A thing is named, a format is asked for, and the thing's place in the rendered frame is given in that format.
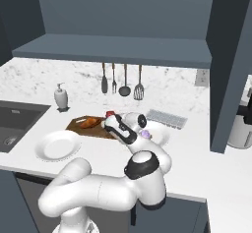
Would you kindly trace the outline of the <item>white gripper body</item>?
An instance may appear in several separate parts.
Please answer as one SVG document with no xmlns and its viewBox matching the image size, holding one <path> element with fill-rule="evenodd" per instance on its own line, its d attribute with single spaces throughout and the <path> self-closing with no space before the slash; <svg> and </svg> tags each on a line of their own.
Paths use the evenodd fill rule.
<svg viewBox="0 0 252 233">
<path fill-rule="evenodd" d="M 103 129 L 111 127 L 113 129 L 124 129 L 122 122 L 122 117 L 119 114 L 110 115 L 104 121 L 101 122 L 101 127 Z"/>
</svg>

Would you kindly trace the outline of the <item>golden brown croissant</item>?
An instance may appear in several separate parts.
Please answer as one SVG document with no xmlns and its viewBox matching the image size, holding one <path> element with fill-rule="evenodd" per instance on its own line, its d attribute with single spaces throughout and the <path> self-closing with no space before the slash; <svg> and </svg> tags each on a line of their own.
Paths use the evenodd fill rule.
<svg viewBox="0 0 252 233">
<path fill-rule="evenodd" d="M 86 121 L 80 124 L 82 129 L 93 128 L 101 122 L 99 118 L 88 118 Z"/>
</svg>

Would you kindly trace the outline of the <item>brown wooden cutting board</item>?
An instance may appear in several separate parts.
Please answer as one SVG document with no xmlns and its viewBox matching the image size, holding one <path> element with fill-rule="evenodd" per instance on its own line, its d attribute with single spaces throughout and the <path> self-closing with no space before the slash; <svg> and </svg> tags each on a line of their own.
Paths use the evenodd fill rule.
<svg viewBox="0 0 252 233">
<path fill-rule="evenodd" d="M 96 116 L 79 117 L 79 118 L 73 119 L 70 122 L 70 124 L 67 126 L 67 130 L 76 132 L 80 136 L 96 137 L 96 138 L 113 140 L 113 137 L 101 127 L 101 122 L 93 128 L 82 129 L 80 127 L 80 124 L 86 121 L 90 117 L 99 118 L 101 122 L 104 120 L 104 117 L 96 117 Z"/>
</svg>

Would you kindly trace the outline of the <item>large grey cabinet door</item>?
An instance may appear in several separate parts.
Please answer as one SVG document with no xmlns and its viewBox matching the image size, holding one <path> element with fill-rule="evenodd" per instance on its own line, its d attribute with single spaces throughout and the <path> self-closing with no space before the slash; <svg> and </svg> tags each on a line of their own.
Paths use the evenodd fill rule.
<svg viewBox="0 0 252 233">
<path fill-rule="evenodd" d="M 252 0 L 213 0 L 206 41 L 210 69 L 210 151 L 225 152 L 252 63 Z"/>
</svg>

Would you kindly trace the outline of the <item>small grey cabinet door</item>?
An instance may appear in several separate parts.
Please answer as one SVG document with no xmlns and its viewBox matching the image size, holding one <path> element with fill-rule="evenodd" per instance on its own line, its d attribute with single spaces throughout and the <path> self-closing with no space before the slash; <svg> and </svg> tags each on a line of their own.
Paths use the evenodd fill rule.
<svg viewBox="0 0 252 233">
<path fill-rule="evenodd" d="M 0 67 L 15 49 L 44 34 L 39 0 L 0 0 Z"/>
</svg>

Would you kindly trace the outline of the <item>hanging dark ladle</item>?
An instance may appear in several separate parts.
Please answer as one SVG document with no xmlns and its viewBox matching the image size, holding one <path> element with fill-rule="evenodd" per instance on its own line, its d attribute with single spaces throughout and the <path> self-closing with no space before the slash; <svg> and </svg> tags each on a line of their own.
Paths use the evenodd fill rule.
<svg viewBox="0 0 252 233">
<path fill-rule="evenodd" d="M 124 65 L 124 85 L 119 89 L 121 96 L 128 96 L 131 93 L 131 89 L 127 86 L 127 65 Z"/>
</svg>

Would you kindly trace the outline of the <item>hanging metal fork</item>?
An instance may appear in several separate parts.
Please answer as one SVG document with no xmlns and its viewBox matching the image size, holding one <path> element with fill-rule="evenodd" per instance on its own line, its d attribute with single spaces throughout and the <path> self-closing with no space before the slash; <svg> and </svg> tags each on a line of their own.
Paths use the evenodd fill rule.
<svg viewBox="0 0 252 233">
<path fill-rule="evenodd" d="M 115 64 L 112 63 L 112 93 L 117 91 L 117 82 L 115 81 Z"/>
</svg>

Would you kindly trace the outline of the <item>hanging slotted spatula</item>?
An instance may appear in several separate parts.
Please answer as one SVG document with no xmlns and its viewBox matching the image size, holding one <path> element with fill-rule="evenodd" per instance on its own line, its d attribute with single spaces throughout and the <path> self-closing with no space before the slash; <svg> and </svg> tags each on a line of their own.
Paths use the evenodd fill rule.
<svg viewBox="0 0 252 233">
<path fill-rule="evenodd" d="M 139 81 L 134 88 L 134 99 L 142 100 L 144 98 L 144 87 L 141 82 L 142 79 L 142 66 L 139 66 Z"/>
</svg>

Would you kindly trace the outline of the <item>grey ribbed drying mat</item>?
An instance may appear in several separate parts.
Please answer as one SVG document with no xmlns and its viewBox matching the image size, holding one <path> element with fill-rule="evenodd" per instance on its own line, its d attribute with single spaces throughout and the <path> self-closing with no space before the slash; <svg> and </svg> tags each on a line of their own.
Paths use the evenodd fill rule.
<svg viewBox="0 0 252 233">
<path fill-rule="evenodd" d="M 159 123 L 162 123 L 163 125 L 167 127 L 171 127 L 177 130 L 181 130 L 184 128 L 187 118 L 181 117 L 178 115 L 158 111 L 158 110 L 153 110 L 150 109 L 149 112 L 147 113 L 146 117 L 149 120 L 156 121 Z"/>
</svg>

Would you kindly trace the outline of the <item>white soap dispenser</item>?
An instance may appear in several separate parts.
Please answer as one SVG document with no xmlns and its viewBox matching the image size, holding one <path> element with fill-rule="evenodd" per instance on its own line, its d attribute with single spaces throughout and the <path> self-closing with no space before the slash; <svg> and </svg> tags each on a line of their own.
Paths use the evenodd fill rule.
<svg viewBox="0 0 252 233">
<path fill-rule="evenodd" d="M 66 109 L 68 107 L 68 93 L 61 86 L 62 83 L 57 84 L 57 89 L 54 92 L 54 100 L 60 109 Z"/>
</svg>

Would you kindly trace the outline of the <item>white round plate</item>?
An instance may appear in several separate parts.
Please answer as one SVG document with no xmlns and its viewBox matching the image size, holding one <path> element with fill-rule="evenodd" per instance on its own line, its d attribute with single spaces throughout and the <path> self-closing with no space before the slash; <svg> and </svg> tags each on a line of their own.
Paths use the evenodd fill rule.
<svg viewBox="0 0 252 233">
<path fill-rule="evenodd" d="M 44 136 L 34 147 L 35 155 L 43 161 L 62 161 L 81 148 L 81 137 L 73 131 L 57 131 Z"/>
</svg>

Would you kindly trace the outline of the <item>dark grey sink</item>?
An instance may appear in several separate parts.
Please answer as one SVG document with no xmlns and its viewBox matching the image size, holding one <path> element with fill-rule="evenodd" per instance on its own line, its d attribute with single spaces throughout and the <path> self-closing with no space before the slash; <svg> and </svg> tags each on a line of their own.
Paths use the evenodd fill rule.
<svg viewBox="0 0 252 233">
<path fill-rule="evenodd" d="M 49 105 L 0 100 L 0 152 L 9 153 Z"/>
</svg>

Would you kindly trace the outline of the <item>dark grey base cabinets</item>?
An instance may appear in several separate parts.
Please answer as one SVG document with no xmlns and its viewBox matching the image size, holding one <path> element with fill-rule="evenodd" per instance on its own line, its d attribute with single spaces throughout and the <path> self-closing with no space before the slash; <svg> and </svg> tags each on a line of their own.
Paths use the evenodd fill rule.
<svg viewBox="0 0 252 233">
<path fill-rule="evenodd" d="M 0 170 L 0 233 L 52 233 L 57 218 L 44 216 L 37 200 L 49 183 L 43 178 Z M 136 207 L 136 225 L 131 212 L 88 209 L 100 233 L 211 233 L 207 205 L 168 198 L 159 210 Z"/>
</svg>

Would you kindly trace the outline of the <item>grey open wall cabinet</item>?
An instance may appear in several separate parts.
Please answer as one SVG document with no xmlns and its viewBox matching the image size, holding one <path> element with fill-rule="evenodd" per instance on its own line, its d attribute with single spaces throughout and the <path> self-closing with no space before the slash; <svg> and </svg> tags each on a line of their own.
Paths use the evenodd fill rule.
<svg viewBox="0 0 252 233">
<path fill-rule="evenodd" d="M 39 0 L 45 34 L 17 57 L 211 67 L 213 0 Z"/>
</svg>

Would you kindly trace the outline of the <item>grey wall socket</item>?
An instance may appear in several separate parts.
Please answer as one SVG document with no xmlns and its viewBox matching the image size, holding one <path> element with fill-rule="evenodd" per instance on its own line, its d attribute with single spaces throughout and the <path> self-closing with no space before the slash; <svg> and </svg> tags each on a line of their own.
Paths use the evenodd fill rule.
<svg viewBox="0 0 252 233">
<path fill-rule="evenodd" d="M 208 87 L 210 81 L 210 71 L 205 69 L 198 69 L 196 73 L 195 86 Z"/>
</svg>

